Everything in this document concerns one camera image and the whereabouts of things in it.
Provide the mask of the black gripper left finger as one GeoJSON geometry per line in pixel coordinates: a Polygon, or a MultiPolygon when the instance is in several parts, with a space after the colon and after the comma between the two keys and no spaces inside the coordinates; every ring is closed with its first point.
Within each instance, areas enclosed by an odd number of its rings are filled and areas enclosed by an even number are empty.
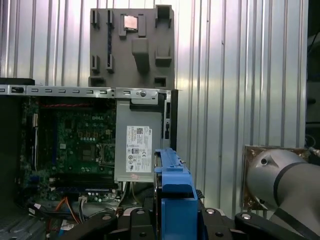
{"type": "Polygon", "coordinates": [[[64,233],[60,240],[155,240],[152,215],[148,209],[134,208],[117,217],[100,212],[64,233]]]}

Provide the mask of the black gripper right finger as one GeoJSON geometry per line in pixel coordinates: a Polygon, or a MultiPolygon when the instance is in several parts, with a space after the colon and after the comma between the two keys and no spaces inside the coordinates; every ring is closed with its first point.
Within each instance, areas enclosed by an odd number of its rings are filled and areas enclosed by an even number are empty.
{"type": "Polygon", "coordinates": [[[241,212],[234,219],[218,209],[203,208],[198,212],[199,240],[311,240],[313,234],[302,228],[295,233],[257,214],[241,212]]]}

